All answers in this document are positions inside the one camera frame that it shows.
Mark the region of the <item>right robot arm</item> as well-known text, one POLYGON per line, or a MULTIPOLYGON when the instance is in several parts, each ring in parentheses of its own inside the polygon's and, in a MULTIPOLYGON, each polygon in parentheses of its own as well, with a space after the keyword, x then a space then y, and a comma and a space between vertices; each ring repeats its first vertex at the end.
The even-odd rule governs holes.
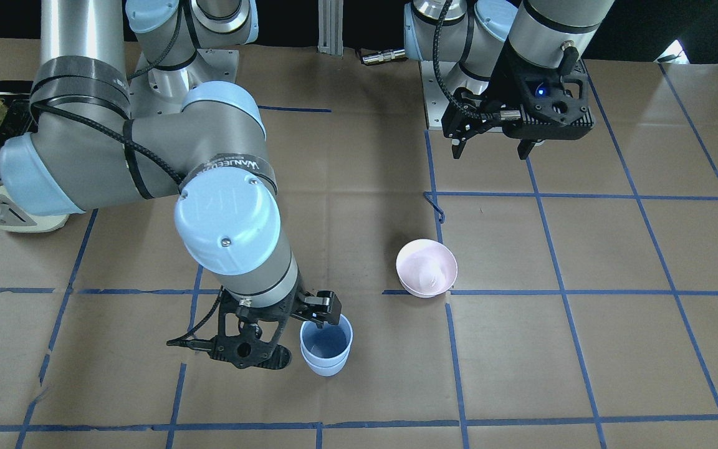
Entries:
POLYGON ((279 370, 290 318, 322 329, 342 315, 336 293, 303 286, 256 101, 204 56, 257 28, 254 1, 43 1, 37 130, 6 140, 0 173, 37 216, 176 195, 177 233, 221 287, 216 335, 193 326, 167 345, 279 370))

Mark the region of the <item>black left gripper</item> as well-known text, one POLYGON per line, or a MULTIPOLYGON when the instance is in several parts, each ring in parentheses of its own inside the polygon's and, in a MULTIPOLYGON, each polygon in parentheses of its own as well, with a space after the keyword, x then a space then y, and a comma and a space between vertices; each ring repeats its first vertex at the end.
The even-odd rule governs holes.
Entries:
POLYGON ((505 44, 481 94, 457 88, 442 117, 453 159, 461 159, 469 139, 496 127, 519 139, 521 161, 543 140, 578 140, 590 133, 595 117, 579 51, 565 44, 558 47, 558 56, 558 67, 539 67, 505 44))

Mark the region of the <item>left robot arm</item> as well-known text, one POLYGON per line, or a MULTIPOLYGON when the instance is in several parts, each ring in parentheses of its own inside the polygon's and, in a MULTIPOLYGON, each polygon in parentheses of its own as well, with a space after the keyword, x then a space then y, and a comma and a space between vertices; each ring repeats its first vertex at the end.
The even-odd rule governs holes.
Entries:
POLYGON ((404 51, 421 63, 428 119, 451 142, 501 132, 522 160, 595 127, 581 58, 611 1, 410 1, 404 51))

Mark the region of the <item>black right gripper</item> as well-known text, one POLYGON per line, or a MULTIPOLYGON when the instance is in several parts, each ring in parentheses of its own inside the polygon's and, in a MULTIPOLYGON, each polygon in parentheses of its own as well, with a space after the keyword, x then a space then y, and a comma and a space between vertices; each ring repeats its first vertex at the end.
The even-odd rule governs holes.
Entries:
POLYGON ((237 369, 284 369, 292 355, 279 339, 291 318, 314 323, 319 329, 341 320, 342 302, 332 291, 312 294, 297 287, 279 303, 259 308, 240 304, 223 287, 218 299, 218 333, 207 341, 207 353, 212 360, 237 369))

